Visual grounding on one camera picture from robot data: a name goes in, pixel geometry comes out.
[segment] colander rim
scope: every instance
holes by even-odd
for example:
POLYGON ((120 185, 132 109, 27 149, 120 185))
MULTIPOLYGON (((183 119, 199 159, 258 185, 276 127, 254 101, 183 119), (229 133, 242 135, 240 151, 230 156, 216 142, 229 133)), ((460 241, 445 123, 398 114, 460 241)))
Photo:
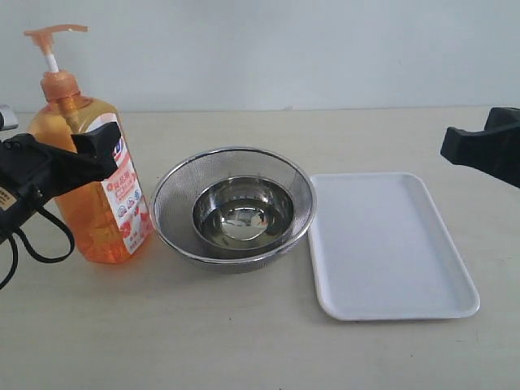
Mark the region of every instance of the colander rim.
POLYGON ((303 169, 290 159, 284 157, 281 154, 278 154, 276 152, 273 152, 268 149, 263 148, 255 148, 252 146, 223 146, 219 148, 214 149, 208 149, 203 152, 200 152, 198 154, 194 154, 185 160, 179 162, 177 165, 175 165, 170 171, 165 173, 162 178, 159 180, 159 182, 155 185, 154 191, 152 192, 152 195, 150 197, 150 219, 152 222, 152 225, 154 226, 154 230, 157 232, 159 238, 162 242, 164 242, 166 245, 173 248, 175 251, 177 251, 179 254, 182 254, 186 258, 189 258, 191 260, 196 260, 199 262, 209 263, 209 264, 215 264, 215 265, 244 265, 248 263, 254 263, 254 262, 261 262, 262 260, 265 260, 266 258, 274 257, 276 254, 280 252, 284 252, 288 247, 293 246, 297 241, 299 241, 309 230, 309 226, 312 224, 314 217, 316 215, 316 190, 314 188, 314 185, 309 177, 309 175, 306 174, 303 169), (292 169, 294 169, 305 181, 307 186, 310 190, 310 198, 312 201, 312 204, 310 205, 310 211, 309 216, 307 217, 307 220, 305 221, 304 225, 301 227, 300 231, 297 232, 297 234, 292 237, 290 240, 286 240, 283 244, 280 246, 269 250, 265 253, 261 253, 255 256, 250 256, 247 258, 233 258, 233 259, 222 259, 222 258, 208 258, 205 256, 199 256, 193 253, 190 253, 184 249, 181 249, 178 245, 174 244, 169 240, 163 232, 161 232, 161 229, 159 227, 158 223, 158 215, 155 214, 155 204, 157 202, 157 198, 159 193, 161 192, 161 188, 163 185, 167 182, 167 180, 170 178, 171 175, 173 175, 175 172, 177 172, 180 168, 190 164, 191 162, 198 160, 199 158, 203 158, 205 156, 209 156, 212 154, 218 154, 218 153, 224 153, 224 152, 233 152, 233 151, 245 151, 245 152, 253 152, 253 153, 260 153, 265 154, 272 158, 279 159, 282 163, 288 164, 292 169))

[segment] orange liquid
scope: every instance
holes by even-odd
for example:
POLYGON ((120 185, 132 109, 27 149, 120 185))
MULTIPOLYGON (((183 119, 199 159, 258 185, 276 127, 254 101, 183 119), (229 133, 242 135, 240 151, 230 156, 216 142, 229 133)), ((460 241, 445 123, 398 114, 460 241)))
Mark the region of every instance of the orange liquid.
MULTIPOLYGON (((91 97, 69 98, 60 106, 50 103, 44 107, 32 120, 28 132, 42 143, 76 152, 71 134, 85 132, 94 119, 107 112, 115 113, 121 123, 116 109, 108 103, 91 97), (71 113, 67 120, 62 116, 64 106, 71 113)), ((87 260, 117 264, 132 256, 124 244, 123 233, 101 183, 87 184, 56 197, 55 201, 63 221, 74 235, 77 249, 87 260)))

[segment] pump nozzle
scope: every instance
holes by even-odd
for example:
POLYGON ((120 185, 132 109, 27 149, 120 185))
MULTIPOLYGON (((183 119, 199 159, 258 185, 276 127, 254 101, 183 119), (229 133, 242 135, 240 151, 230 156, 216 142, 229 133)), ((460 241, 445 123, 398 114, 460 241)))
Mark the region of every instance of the pump nozzle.
POLYGON ((34 45, 40 47, 41 52, 43 55, 45 55, 45 60, 49 66, 49 71, 52 73, 57 73, 59 72, 59 68, 58 64, 56 63, 56 58, 52 53, 52 45, 54 44, 52 34, 58 33, 60 31, 80 31, 86 33, 88 30, 88 27, 80 26, 79 24, 57 24, 55 26, 40 28, 38 30, 24 31, 24 35, 26 37, 31 37, 34 45))

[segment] white wall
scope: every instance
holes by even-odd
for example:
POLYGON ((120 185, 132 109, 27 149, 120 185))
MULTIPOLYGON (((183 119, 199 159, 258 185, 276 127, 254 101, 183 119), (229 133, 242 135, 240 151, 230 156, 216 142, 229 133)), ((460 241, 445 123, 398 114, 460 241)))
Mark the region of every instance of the white wall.
POLYGON ((58 63, 122 111, 515 105, 519 16, 518 0, 0 0, 0 102, 43 103, 23 31, 78 23, 58 63))

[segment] bottle label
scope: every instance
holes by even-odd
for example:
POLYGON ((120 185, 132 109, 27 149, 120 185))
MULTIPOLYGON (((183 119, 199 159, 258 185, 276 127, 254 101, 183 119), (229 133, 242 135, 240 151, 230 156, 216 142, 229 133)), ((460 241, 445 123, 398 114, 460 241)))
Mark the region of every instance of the bottle label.
MULTIPOLYGON (((121 128, 115 114, 105 113, 89 125, 87 132, 109 122, 116 122, 121 128)), ((152 223, 132 158, 122 137, 114 149, 113 156, 117 163, 117 171, 102 181, 102 187, 127 251, 133 254, 152 232, 152 223)))

